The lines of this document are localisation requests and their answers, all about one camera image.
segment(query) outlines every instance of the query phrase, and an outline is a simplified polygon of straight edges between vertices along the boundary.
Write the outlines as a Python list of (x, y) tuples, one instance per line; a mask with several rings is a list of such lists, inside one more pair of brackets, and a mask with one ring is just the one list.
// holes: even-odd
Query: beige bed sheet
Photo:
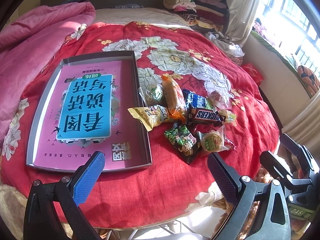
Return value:
[(99, 9), (96, 10), (94, 23), (127, 24), (145, 22), (162, 28), (192, 30), (180, 16), (156, 8), (136, 9)]

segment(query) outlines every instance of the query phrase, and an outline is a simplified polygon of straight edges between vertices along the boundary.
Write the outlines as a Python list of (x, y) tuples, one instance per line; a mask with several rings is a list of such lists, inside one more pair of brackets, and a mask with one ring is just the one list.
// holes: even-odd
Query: pink duvet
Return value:
[(6, 135), (25, 87), (63, 44), (65, 37), (89, 26), (95, 9), (89, 2), (37, 7), (0, 33), (0, 141)]

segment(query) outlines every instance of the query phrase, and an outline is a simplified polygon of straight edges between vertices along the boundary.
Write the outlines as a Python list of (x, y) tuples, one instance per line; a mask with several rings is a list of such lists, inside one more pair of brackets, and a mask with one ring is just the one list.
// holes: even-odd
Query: snack pile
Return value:
[(236, 126), (236, 115), (221, 104), (219, 91), (212, 91), (209, 97), (202, 97), (189, 90), (181, 90), (174, 79), (162, 76), (162, 87), (150, 82), (140, 96), (146, 107), (129, 108), (133, 118), (138, 119), (151, 131), (163, 122), (173, 122), (164, 136), (190, 164), (200, 153), (201, 157), (211, 152), (234, 150), (233, 142), (225, 136), (224, 124)]

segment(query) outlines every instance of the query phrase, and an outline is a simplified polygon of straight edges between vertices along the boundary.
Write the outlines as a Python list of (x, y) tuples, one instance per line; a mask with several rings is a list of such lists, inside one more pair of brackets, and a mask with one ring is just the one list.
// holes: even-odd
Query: window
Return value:
[(260, 0), (257, 15), (281, 41), (280, 48), (296, 54), (301, 64), (320, 77), (320, 39), (293, 0)]

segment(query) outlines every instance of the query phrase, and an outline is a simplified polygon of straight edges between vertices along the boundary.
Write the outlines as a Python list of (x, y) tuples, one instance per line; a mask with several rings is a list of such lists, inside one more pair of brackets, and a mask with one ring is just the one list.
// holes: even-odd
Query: blue snack package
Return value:
[(182, 90), (183, 97), (186, 101), (187, 109), (191, 105), (192, 108), (204, 108), (207, 109), (209, 106), (208, 101), (205, 97), (199, 96), (195, 93), (192, 93), (190, 90)]

